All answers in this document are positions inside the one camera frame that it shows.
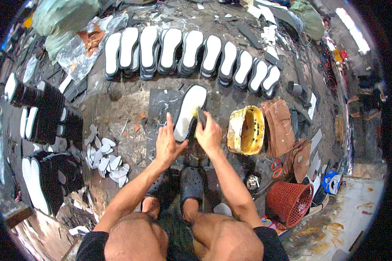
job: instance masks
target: debris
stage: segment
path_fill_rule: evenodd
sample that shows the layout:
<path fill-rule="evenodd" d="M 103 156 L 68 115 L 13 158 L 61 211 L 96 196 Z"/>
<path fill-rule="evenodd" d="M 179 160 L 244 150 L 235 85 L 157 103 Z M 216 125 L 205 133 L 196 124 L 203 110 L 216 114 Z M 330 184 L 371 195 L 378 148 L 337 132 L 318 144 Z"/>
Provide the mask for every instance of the debris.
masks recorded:
<path fill-rule="evenodd" d="M 135 132 L 139 131 L 140 129 L 140 125 L 138 123 L 135 123 Z"/>
<path fill-rule="evenodd" d="M 140 113 L 138 113 L 138 117 L 139 117 L 140 119 L 145 119 L 145 118 L 146 118 L 146 115 L 145 115 L 143 112 L 140 112 Z"/>

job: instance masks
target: white cutout piece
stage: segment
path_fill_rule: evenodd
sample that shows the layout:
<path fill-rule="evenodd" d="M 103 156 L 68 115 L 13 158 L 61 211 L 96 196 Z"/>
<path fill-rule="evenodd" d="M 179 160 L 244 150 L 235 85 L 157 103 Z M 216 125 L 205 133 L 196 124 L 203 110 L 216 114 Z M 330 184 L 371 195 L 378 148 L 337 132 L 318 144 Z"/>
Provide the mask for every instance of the white cutout piece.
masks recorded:
<path fill-rule="evenodd" d="M 90 154 L 91 154 L 91 145 L 87 145 L 87 157 L 90 158 Z"/>
<path fill-rule="evenodd" d="M 106 171 L 100 171 L 99 169 L 97 169 L 97 171 L 99 172 L 100 177 L 102 178 L 106 177 Z"/>
<path fill-rule="evenodd" d="M 119 178 L 113 177 L 113 172 L 110 172 L 110 173 L 109 173 L 109 177 L 110 177 L 113 181 L 115 181 L 116 183 L 119 183 Z"/>
<path fill-rule="evenodd" d="M 102 153 L 107 153 L 110 150 L 110 145 L 108 143 L 103 144 L 100 149 L 99 149 Z"/>
<path fill-rule="evenodd" d="M 186 67 L 195 66 L 196 52 L 203 43 L 203 33 L 200 31 L 190 31 L 185 39 L 186 43 L 183 45 L 186 49 L 183 50 L 183 65 Z"/>
<path fill-rule="evenodd" d="M 105 44 L 106 74 L 114 74 L 117 68 L 117 52 L 121 33 L 114 33 L 107 38 Z"/>
<path fill-rule="evenodd" d="M 203 69 L 204 70 L 213 70 L 216 65 L 216 58 L 221 51 L 221 39 L 217 36 L 210 35 L 206 40 L 206 49 L 208 53 L 206 54 L 206 58 L 203 61 Z"/>
<path fill-rule="evenodd" d="M 119 178 L 119 187 L 123 187 L 123 185 L 125 184 L 125 182 L 128 182 L 129 180 L 128 180 L 128 177 L 127 177 L 127 175 L 125 175 L 125 176 L 123 176 L 123 177 L 120 177 Z"/>
<path fill-rule="evenodd" d="M 161 66 L 164 68 L 170 68 L 173 66 L 175 61 L 174 50 L 181 42 L 181 31 L 176 28 L 171 28 L 167 31 L 164 36 L 162 43 L 162 56 Z"/>
<path fill-rule="evenodd" d="M 311 155 L 314 149 L 318 146 L 318 143 L 321 141 L 321 138 L 322 138 L 322 131 L 321 129 L 319 129 L 314 135 L 314 137 L 311 139 L 311 151 L 309 152 L 309 155 Z"/>
<path fill-rule="evenodd" d="M 240 67 L 238 71 L 235 73 L 235 81 L 239 84 L 244 82 L 248 72 L 251 69 L 252 65 L 252 56 L 249 52 L 243 51 L 240 58 Z"/>
<path fill-rule="evenodd" d="M 207 90 L 199 85 L 194 85 L 187 91 L 183 99 L 180 114 L 174 126 L 174 138 L 178 142 L 186 139 L 189 132 L 189 124 L 194 117 L 196 108 L 203 107 L 207 96 Z"/>
<path fill-rule="evenodd" d="M 33 206 L 37 209 L 40 209 L 45 215 L 49 215 L 50 213 L 48 210 L 48 204 L 46 203 L 41 188 L 39 172 L 39 164 L 36 160 L 33 159 L 30 163 L 30 173 L 27 173 L 26 176 L 24 174 L 23 178 L 25 179 L 26 187 L 29 192 L 30 200 L 32 201 Z"/>
<path fill-rule="evenodd" d="M 22 139 L 25 138 L 26 121 L 27 121 L 27 109 L 26 107 L 23 107 L 22 115 L 20 117 L 20 136 L 22 137 Z"/>
<path fill-rule="evenodd" d="M 94 154 L 96 153 L 96 149 L 94 147 L 90 148 L 90 159 L 94 161 Z"/>
<path fill-rule="evenodd" d="M 90 231 L 85 226 L 77 226 L 75 228 L 69 229 L 68 232 L 70 233 L 70 235 L 75 236 L 77 234 L 85 235 Z"/>
<path fill-rule="evenodd" d="M 256 74 L 253 78 L 253 80 L 250 83 L 250 88 L 253 91 L 257 91 L 258 88 L 260 87 L 261 81 L 266 77 L 267 75 L 267 65 L 264 61 L 259 61 L 256 65 Z"/>
<path fill-rule="evenodd" d="M 120 59 L 119 65 L 121 67 L 129 67 L 132 63 L 132 48 L 138 40 L 138 28 L 128 27 L 126 28 L 120 39 Z"/>
<path fill-rule="evenodd" d="M 249 12 L 250 14 L 252 14 L 255 18 L 259 18 L 261 15 L 261 9 L 257 8 L 253 5 L 250 5 L 250 7 L 248 8 L 247 12 Z"/>
<path fill-rule="evenodd" d="M 98 149 L 101 148 L 101 142 L 100 142 L 100 139 L 97 137 L 97 135 L 94 136 L 94 144 L 96 145 L 96 147 Z"/>
<path fill-rule="evenodd" d="M 308 109 L 308 115 L 309 115 L 309 118 L 312 119 L 312 117 L 314 116 L 314 111 L 315 111 L 315 106 L 316 106 L 316 97 L 315 97 L 314 93 L 312 93 L 312 95 L 311 95 L 310 103 L 312 104 L 312 106 L 309 107 L 309 109 Z"/>
<path fill-rule="evenodd" d="M 270 90 L 272 90 L 273 88 L 271 88 L 271 86 L 275 83 L 275 82 L 277 82 L 278 80 L 279 80 L 279 78 L 280 78 L 280 71 L 279 71 L 279 68 L 277 68 L 277 66 L 272 66 L 272 68 L 270 69 L 270 73 L 269 73 L 269 76 L 263 81 L 263 88 L 266 90 L 266 91 L 270 91 Z"/>
<path fill-rule="evenodd" d="M 93 133 L 93 134 L 90 134 L 90 136 L 94 136 L 94 135 L 97 135 L 97 127 L 94 125 L 94 124 L 92 124 L 92 125 L 90 125 L 90 131 Z"/>
<path fill-rule="evenodd" d="M 61 93 L 64 93 L 65 89 L 67 88 L 68 84 L 71 82 L 72 77 L 70 75 L 67 75 L 67 77 L 64 79 L 64 81 L 60 84 L 60 87 L 58 90 Z"/>
<path fill-rule="evenodd" d="M 147 26 L 142 30 L 140 37 L 141 63 L 144 67 L 154 64 L 154 43 L 157 41 L 158 31 L 156 26 Z"/>
<path fill-rule="evenodd" d="M 99 164 L 99 170 L 100 171 L 106 171 L 107 165 L 109 164 L 109 159 L 107 158 L 102 158 Z"/>
<path fill-rule="evenodd" d="M 221 73 L 228 76 L 231 72 L 231 68 L 234 66 L 235 58 L 237 57 L 237 47 L 231 42 L 227 42 L 224 47 L 225 55 L 224 62 L 221 65 Z"/>
<path fill-rule="evenodd" d="M 114 143 L 113 141 L 111 141 L 111 140 L 108 139 L 108 138 L 103 138 L 103 139 L 101 139 L 101 143 L 102 143 L 103 145 L 109 144 L 110 147 L 116 146 L 116 143 Z"/>
<path fill-rule="evenodd" d="M 111 170 L 117 169 L 117 167 L 118 167 L 119 164 L 120 164 L 121 159 L 122 159 L 122 157 L 121 157 L 121 156 L 118 156 L 112 163 L 110 163 L 110 169 L 111 169 Z"/>
<path fill-rule="evenodd" d="M 37 107 L 31 107 L 29 111 L 29 116 L 27 117 L 26 121 L 26 138 L 30 139 L 32 136 L 32 128 L 33 128 L 33 122 L 35 121 L 35 116 L 38 112 Z"/>
<path fill-rule="evenodd" d="M 5 85 L 5 95 L 7 95 L 8 100 L 10 101 L 13 100 L 15 91 L 16 91 L 16 76 L 15 73 L 11 73 Z"/>

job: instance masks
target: shoe sole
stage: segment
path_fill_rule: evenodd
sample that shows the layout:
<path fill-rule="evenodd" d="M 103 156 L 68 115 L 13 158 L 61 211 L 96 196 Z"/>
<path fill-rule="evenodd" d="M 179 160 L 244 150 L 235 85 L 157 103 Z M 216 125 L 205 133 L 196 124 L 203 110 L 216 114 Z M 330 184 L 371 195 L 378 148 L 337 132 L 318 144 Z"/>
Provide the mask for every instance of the shoe sole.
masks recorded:
<path fill-rule="evenodd" d="M 233 73 L 232 69 L 237 59 L 237 47 L 235 44 L 227 41 L 222 50 L 222 57 L 223 61 L 221 62 L 220 72 L 223 78 L 231 78 Z"/>
<path fill-rule="evenodd" d="M 221 54 L 222 43 L 217 36 L 211 35 L 206 40 L 205 55 L 202 61 L 202 69 L 206 72 L 212 72 L 215 69 L 216 62 Z"/>
<path fill-rule="evenodd" d="M 188 68 L 196 66 L 196 55 L 203 44 L 203 33 L 190 31 L 183 43 L 183 65 Z"/>
<path fill-rule="evenodd" d="M 263 93 L 270 97 L 273 93 L 274 86 L 279 82 L 280 71 L 276 65 L 270 67 L 267 71 L 267 76 L 261 83 Z"/>
<path fill-rule="evenodd" d="M 141 65 L 143 67 L 150 68 L 154 66 L 154 45 L 157 40 L 157 27 L 145 27 L 140 37 Z"/>
<path fill-rule="evenodd" d="M 133 63 L 132 55 L 134 46 L 138 42 L 138 29 L 135 27 L 126 28 L 120 39 L 120 69 L 128 69 Z"/>
<path fill-rule="evenodd" d="M 183 142 L 189 133 L 190 123 L 195 117 L 196 108 L 203 109 L 206 105 L 208 91 L 199 85 L 190 86 L 184 94 L 180 112 L 174 123 L 173 135 L 176 141 Z"/>
<path fill-rule="evenodd" d="M 242 51 L 238 56 L 238 68 L 235 72 L 234 79 L 235 84 L 247 86 L 247 75 L 251 70 L 252 56 L 247 51 Z"/>
<path fill-rule="evenodd" d="M 118 51 L 120 48 L 120 37 L 121 33 L 114 33 L 110 35 L 105 44 L 105 57 L 106 57 L 106 67 L 105 73 L 107 76 L 113 76 L 118 68 L 119 68 L 119 61 L 118 61 Z"/>
<path fill-rule="evenodd" d="M 253 66 L 253 72 L 251 75 L 251 80 L 248 83 L 248 87 L 250 88 L 251 92 L 258 92 L 260 89 L 260 84 L 261 82 L 266 78 L 267 76 L 267 65 L 264 61 L 260 60 L 256 62 L 256 64 Z"/>
<path fill-rule="evenodd" d="M 179 29 L 171 28 L 162 36 L 160 64 L 165 69 L 174 67 L 176 49 L 181 43 L 182 34 Z"/>

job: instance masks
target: worker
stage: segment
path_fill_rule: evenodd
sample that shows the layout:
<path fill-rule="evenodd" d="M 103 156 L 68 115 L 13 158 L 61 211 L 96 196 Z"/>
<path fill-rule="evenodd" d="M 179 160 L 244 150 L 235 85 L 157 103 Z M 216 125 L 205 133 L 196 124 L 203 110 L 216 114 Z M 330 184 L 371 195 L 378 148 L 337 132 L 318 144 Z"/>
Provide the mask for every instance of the worker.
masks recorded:
<path fill-rule="evenodd" d="M 195 137 L 212 161 L 221 189 L 236 216 L 201 213 L 202 178 L 186 167 L 181 171 L 183 222 L 191 226 L 194 253 L 202 260 L 288 260 L 277 233 L 264 227 L 245 185 L 228 163 L 220 142 L 222 131 L 208 112 L 205 129 L 199 123 Z M 105 214 L 81 243 L 77 260 L 166 260 L 168 234 L 155 222 L 160 205 L 171 197 L 166 170 L 187 146 L 173 136 L 171 115 L 158 130 L 156 158 L 122 188 Z M 133 212 L 142 201 L 142 211 Z"/>
<path fill-rule="evenodd" d="M 361 102 L 363 103 L 363 109 L 365 112 L 370 112 L 371 110 L 376 109 L 376 111 L 366 118 L 367 121 L 376 117 L 380 114 L 383 104 L 386 102 L 387 96 L 385 96 L 378 88 L 374 90 L 361 89 L 361 93 L 351 97 L 347 100 L 347 104 L 350 102 Z M 355 112 L 350 114 L 351 117 L 360 117 L 360 112 Z"/>

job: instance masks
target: leg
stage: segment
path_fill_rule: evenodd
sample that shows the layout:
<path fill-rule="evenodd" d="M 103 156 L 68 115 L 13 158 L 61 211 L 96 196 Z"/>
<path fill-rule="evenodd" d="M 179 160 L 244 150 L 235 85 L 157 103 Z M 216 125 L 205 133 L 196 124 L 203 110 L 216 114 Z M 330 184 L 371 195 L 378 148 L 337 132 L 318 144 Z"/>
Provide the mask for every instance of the leg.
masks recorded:
<path fill-rule="evenodd" d="M 353 97 L 351 97 L 350 99 L 347 100 L 347 104 L 349 104 L 350 102 L 355 102 L 359 100 L 359 96 L 355 95 Z"/>
<path fill-rule="evenodd" d="M 195 199 L 186 200 L 183 216 L 193 225 L 195 252 L 200 259 L 262 259 L 264 246 L 248 224 L 223 215 L 201 213 L 198 208 Z"/>

